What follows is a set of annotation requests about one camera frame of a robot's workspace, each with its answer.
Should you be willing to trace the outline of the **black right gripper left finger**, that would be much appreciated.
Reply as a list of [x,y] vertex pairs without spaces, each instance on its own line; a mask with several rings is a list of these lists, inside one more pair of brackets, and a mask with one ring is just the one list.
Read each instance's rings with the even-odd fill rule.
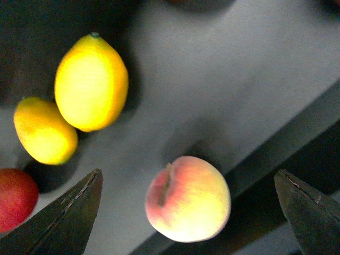
[[103,174],[95,169],[1,238],[1,254],[84,254],[99,209]]

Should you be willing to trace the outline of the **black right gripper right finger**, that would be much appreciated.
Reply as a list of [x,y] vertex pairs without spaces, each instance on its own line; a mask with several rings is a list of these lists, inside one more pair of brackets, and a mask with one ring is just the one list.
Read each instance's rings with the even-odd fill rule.
[[339,254],[339,202],[286,170],[278,171],[274,182],[302,254]]

